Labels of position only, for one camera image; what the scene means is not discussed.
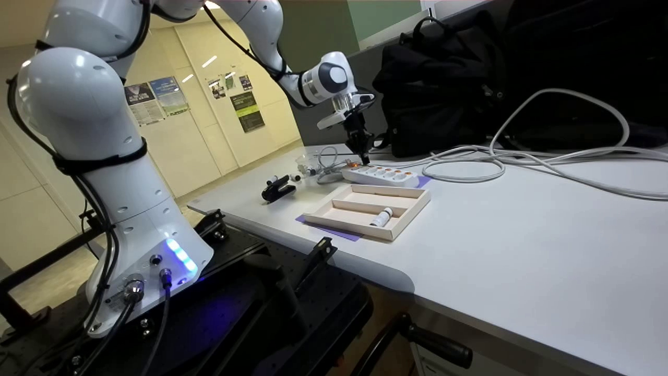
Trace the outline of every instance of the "poster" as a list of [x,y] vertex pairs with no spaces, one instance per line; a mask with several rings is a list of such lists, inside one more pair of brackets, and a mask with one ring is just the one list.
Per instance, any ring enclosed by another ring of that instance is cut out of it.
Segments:
[[176,77],[152,80],[150,90],[155,92],[155,95],[166,116],[177,114],[177,113],[186,113],[189,109]]
[[235,75],[235,70],[228,70],[226,72],[226,90],[228,92],[233,90],[233,75]]
[[150,126],[164,118],[149,83],[125,86],[125,101],[139,126]]
[[238,83],[242,86],[244,92],[252,92],[252,83],[248,75],[240,75]]
[[231,101],[231,107],[235,110],[238,122],[242,124],[244,134],[251,134],[251,131],[265,126],[265,118],[259,113],[259,107],[255,102],[252,92],[230,95],[230,101]]
[[226,86],[221,80],[211,80],[208,90],[215,101],[226,99]]

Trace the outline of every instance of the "black clamp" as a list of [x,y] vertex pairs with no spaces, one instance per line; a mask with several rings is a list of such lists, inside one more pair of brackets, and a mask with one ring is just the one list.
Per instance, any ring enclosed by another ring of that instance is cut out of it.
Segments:
[[319,266],[325,266],[331,254],[337,248],[331,244],[331,237],[323,236],[313,251],[307,256],[304,268],[300,270],[300,274],[296,275],[296,294],[303,290],[303,287],[310,280],[313,271],[319,270]]
[[196,226],[194,232],[213,248],[228,240],[226,214],[221,210],[206,213]]
[[287,182],[289,182],[289,176],[269,180],[269,182],[266,182],[266,187],[263,189],[263,199],[265,199],[266,202],[274,202],[274,200],[285,197],[287,193],[294,193],[294,185],[289,185]]
[[473,361],[473,350],[465,344],[450,341],[446,336],[440,336],[437,332],[417,328],[407,313],[399,313],[368,347],[368,350],[357,361],[353,376],[370,376],[374,366],[378,363],[379,354],[385,350],[385,347],[392,342],[392,339],[401,334],[409,342],[416,342],[438,358],[443,358],[449,363],[455,363],[464,369],[468,369]]

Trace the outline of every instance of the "ceiling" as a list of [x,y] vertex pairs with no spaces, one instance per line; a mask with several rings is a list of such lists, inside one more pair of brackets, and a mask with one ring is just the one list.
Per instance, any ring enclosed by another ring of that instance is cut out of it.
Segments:
[[[34,44],[47,19],[54,0],[0,0],[0,48],[2,45],[21,45]],[[200,13],[187,23],[204,23],[206,17]],[[152,17],[152,26],[174,26],[162,19]]]

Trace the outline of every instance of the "white table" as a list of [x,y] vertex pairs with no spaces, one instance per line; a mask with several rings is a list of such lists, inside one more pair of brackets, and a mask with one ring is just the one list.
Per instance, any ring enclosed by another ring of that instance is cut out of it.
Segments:
[[[189,206],[309,252],[323,229],[296,217],[336,185],[299,184],[265,205],[266,177],[296,174],[303,149],[213,187]],[[658,162],[569,166],[609,184],[668,193]],[[385,288],[622,373],[668,369],[668,205],[606,194],[523,170],[496,182],[430,182],[432,202],[392,243],[331,236],[334,266]]]

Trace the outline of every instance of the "white cable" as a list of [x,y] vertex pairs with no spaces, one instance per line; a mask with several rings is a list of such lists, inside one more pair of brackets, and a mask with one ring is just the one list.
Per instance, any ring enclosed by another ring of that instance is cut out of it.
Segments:
[[[590,102],[595,107],[602,107],[604,110],[612,113],[622,127],[622,136],[615,144],[612,147],[598,147],[598,149],[585,149],[585,151],[575,151],[575,153],[566,153],[566,155],[554,155],[554,153],[533,153],[533,151],[499,151],[499,138],[506,134],[506,129],[509,127],[509,124],[538,95],[543,94],[564,94],[564,95],[573,95],[581,99],[585,102]],[[453,184],[483,184],[483,182],[491,182],[491,180],[499,180],[506,174],[506,164],[513,164],[513,166],[523,166],[523,170],[533,170],[533,171],[541,171],[541,174],[550,174],[564,180],[571,180],[597,189],[606,189],[612,194],[619,194],[619,197],[631,197],[631,199],[641,199],[641,200],[668,200],[665,193],[642,193],[642,189],[631,189],[631,187],[619,187],[619,185],[609,185],[609,184],[602,184],[595,180],[586,180],[581,176],[571,176],[564,170],[559,170],[558,164],[569,164],[569,162],[582,162],[582,161],[602,161],[606,158],[632,158],[632,161],[661,161],[668,162],[668,153],[659,153],[659,151],[650,151],[650,149],[635,149],[635,147],[623,147],[631,138],[631,126],[626,122],[626,116],[613,109],[612,105],[586,95],[582,92],[573,92],[573,90],[564,90],[564,87],[545,87],[535,92],[533,95],[528,95],[499,127],[499,131],[493,136],[493,139],[483,147],[483,144],[468,144],[468,147],[458,147],[438,155],[432,155],[422,174],[432,177],[432,180],[440,180],[440,182],[453,182]],[[489,176],[476,176],[476,177],[462,177],[462,176],[445,176],[445,174],[433,174],[430,170],[433,170],[437,164],[446,164],[446,162],[493,162],[496,166],[494,174]]]

